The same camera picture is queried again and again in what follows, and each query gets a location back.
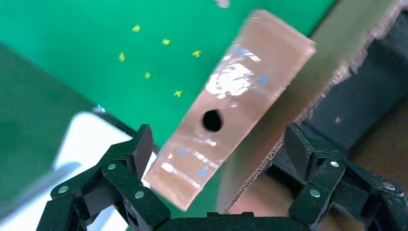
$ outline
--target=yellow star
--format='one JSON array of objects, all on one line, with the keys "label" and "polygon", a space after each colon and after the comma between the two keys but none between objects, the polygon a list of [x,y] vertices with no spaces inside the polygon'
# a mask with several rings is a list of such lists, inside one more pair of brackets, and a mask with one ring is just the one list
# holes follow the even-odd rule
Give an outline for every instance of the yellow star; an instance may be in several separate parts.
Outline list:
[{"label": "yellow star", "polygon": [[138,33],[140,31],[140,25],[133,27],[132,31]]},{"label": "yellow star", "polygon": [[170,44],[170,40],[165,38],[165,39],[162,41],[162,43],[167,46],[168,44]]},{"label": "yellow star", "polygon": [[125,60],[125,54],[122,52],[119,54],[119,61],[123,62]]},{"label": "yellow star", "polygon": [[194,55],[195,57],[200,57],[201,51],[194,51],[192,55]]},{"label": "yellow star", "polygon": [[173,95],[175,95],[175,96],[177,96],[178,98],[180,98],[182,93],[183,93],[182,90],[177,90]]}]

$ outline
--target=white surface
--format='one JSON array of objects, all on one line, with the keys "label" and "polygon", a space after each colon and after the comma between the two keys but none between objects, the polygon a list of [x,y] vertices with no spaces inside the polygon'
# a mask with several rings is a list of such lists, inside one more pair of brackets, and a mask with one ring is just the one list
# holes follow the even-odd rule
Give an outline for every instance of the white surface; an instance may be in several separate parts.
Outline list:
[{"label": "white surface", "polygon": [[[112,144],[130,139],[131,137],[123,131],[120,131],[92,113],[78,113],[71,120],[60,152],[55,158],[54,169],[58,169],[69,162],[79,162],[82,165],[82,167],[61,181],[64,182],[97,164]],[[155,158],[156,155],[152,153],[146,172]],[[6,223],[0,224],[0,230],[35,231],[45,204],[48,200],[51,200],[50,192],[56,185],[50,187],[46,193],[38,198],[33,198],[30,203],[11,214]],[[109,207],[102,211],[94,223],[87,228],[89,231],[120,231],[125,230],[127,224],[113,207]]]}]

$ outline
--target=blue speck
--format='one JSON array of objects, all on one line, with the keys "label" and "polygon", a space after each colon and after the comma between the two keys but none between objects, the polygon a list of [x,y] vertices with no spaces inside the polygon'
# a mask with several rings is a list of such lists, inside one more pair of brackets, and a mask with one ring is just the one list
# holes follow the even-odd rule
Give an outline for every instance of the blue speck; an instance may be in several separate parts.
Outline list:
[{"label": "blue speck", "polygon": [[201,178],[206,177],[206,176],[207,176],[207,170],[205,170],[205,169],[200,169],[200,170],[198,171],[198,175],[199,175]]},{"label": "blue speck", "polygon": [[182,148],[177,149],[176,152],[177,152],[177,154],[179,154],[179,155],[186,156],[186,150],[184,150],[184,149],[182,149]]},{"label": "blue speck", "polygon": [[259,84],[266,85],[269,83],[269,77],[268,76],[261,76],[256,80]]},{"label": "blue speck", "polygon": [[246,51],[238,46],[235,46],[232,49],[232,52],[234,52],[235,54],[237,54],[240,58],[245,56]]}]

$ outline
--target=brown surface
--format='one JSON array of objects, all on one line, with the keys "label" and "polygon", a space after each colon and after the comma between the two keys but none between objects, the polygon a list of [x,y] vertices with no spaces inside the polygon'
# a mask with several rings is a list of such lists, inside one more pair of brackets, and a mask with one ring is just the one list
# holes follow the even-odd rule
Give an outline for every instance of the brown surface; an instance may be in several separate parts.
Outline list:
[{"label": "brown surface", "polygon": [[279,148],[286,126],[331,84],[333,72],[363,48],[396,0],[341,0],[312,36],[316,54],[225,162],[217,211],[228,210]]},{"label": "brown surface", "polygon": [[[186,210],[314,51],[314,42],[283,21],[267,11],[254,11],[162,148],[146,181]],[[265,77],[268,82],[259,80]],[[218,132],[201,123],[214,109],[223,118]]]}]

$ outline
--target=green background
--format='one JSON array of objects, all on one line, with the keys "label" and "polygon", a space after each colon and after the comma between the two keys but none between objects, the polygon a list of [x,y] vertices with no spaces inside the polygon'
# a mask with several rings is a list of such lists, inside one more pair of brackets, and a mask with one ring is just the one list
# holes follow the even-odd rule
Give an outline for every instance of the green background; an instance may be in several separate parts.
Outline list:
[{"label": "green background", "polygon": [[[230,7],[222,9],[212,0],[0,0],[0,41],[131,127],[151,124],[154,139],[162,146],[251,10],[265,8],[308,36],[334,2],[231,0]],[[135,25],[141,26],[138,33],[132,31]],[[170,44],[163,45],[163,39]],[[192,56],[195,50],[202,51],[200,57]],[[121,52],[124,62],[118,59]],[[33,76],[24,84],[35,88],[40,81]],[[176,90],[183,91],[180,98],[173,96]],[[43,99],[43,94],[36,91],[25,97]],[[55,105],[54,96],[46,97],[50,102],[41,103]],[[18,100],[13,104],[26,106]],[[11,184],[3,202],[43,174],[53,154],[26,158],[20,167],[25,171],[9,166],[11,175],[20,172],[19,177],[1,180]],[[1,153],[15,155],[30,154]],[[29,161],[38,167],[24,168]],[[214,211],[219,178],[218,171],[185,216]]]}]

